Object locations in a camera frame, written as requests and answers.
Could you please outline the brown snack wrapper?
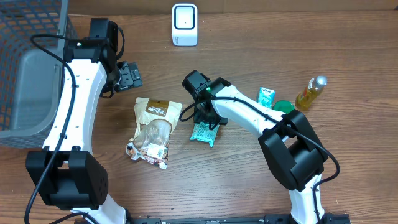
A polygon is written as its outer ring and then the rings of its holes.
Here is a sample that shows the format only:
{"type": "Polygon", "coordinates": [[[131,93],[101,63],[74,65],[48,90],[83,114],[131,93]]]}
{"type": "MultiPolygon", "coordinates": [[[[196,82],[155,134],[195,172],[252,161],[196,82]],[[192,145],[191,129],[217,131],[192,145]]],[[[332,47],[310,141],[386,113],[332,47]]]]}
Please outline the brown snack wrapper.
{"type": "Polygon", "coordinates": [[[174,101],[136,98],[134,114],[136,131],[126,145],[126,153],[134,161],[142,159],[166,169],[170,136],[177,126],[182,104],[174,101]]]}

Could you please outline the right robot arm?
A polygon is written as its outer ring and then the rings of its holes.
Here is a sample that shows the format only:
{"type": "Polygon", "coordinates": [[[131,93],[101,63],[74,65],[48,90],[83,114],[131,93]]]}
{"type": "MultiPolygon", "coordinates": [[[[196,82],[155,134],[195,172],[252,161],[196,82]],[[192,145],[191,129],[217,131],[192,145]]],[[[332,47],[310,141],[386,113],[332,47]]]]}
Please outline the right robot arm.
{"type": "Polygon", "coordinates": [[[194,99],[191,117],[196,123],[204,121],[213,129],[233,121],[258,139],[269,170],[289,191],[291,222],[322,223],[318,186],[328,156],[303,113],[266,108],[229,81],[212,81],[197,70],[182,85],[194,99]]]}

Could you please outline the teal tissue pack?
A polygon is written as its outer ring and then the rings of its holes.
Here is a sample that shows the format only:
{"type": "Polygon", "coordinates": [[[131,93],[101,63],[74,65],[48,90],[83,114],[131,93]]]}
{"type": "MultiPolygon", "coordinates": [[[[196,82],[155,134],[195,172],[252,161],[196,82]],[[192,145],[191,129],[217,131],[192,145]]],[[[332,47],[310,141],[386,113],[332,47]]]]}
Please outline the teal tissue pack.
{"type": "Polygon", "coordinates": [[[274,96],[275,96],[275,91],[265,88],[265,87],[260,87],[259,92],[257,94],[257,102],[265,106],[266,108],[272,108],[272,104],[274,101],[274,96]]]}

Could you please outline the yellow dish soap bottle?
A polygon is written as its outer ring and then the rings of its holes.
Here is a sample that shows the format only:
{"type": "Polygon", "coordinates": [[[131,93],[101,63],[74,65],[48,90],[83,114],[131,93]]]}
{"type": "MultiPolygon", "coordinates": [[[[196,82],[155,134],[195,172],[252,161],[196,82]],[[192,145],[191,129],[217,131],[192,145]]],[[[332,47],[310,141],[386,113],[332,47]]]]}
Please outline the yellow dish soap bottle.
{"type": "Polygon", "coordinates": [[[300,92],[295,100],[295,106],[300,110],[307,110],[312,105],[315,98],[317,98],[328,84],[326,76],[320,75],[312,78],[308,85],[300,92]]]}

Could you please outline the teal snack packet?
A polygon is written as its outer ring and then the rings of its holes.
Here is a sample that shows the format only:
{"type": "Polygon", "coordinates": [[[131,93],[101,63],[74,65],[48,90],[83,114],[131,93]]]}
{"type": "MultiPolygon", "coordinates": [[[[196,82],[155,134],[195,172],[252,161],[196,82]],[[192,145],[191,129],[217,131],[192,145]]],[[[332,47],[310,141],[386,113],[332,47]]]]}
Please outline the teal snack packet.
{"type": "Polygon", "coordinates": [[[195,124],[193,127],[193,132],[190,137],[190,140],[207,142],[210,145],[210,147],[213,147],[217,136],[218,128],[219,125],[217,125],[214,129],[210,130],[209,124],[207,123],[195,124]]]}

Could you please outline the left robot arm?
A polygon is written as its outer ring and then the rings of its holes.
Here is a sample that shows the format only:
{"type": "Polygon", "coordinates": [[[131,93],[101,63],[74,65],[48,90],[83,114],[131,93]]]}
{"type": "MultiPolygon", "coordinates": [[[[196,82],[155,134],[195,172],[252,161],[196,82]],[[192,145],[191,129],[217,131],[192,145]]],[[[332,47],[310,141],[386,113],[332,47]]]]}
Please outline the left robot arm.
{"type": "Polygon", "coordinates": [[[32,196],[83,223],[132,222],[110,196],[108,173],[91,145],[98,100],[142,86],[137,65],[121,60],[124,43],[123,30],[107,18],[92,19],[88,37],[66,39],[58,57],[64,79],[53,126],[42,149],[25,160],[32,196]]]}

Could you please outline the green lid jar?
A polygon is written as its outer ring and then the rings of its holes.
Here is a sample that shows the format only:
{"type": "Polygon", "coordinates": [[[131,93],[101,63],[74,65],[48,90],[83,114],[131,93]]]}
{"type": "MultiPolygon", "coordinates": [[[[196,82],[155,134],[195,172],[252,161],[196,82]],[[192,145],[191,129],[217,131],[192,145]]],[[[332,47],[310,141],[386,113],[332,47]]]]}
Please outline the green lid jar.
{"type": "Polygon", "coordinates": [[[272,109],[288,114],[295,109],[295,106],[288,100],[279,100],[272,106],[272,109]]]}

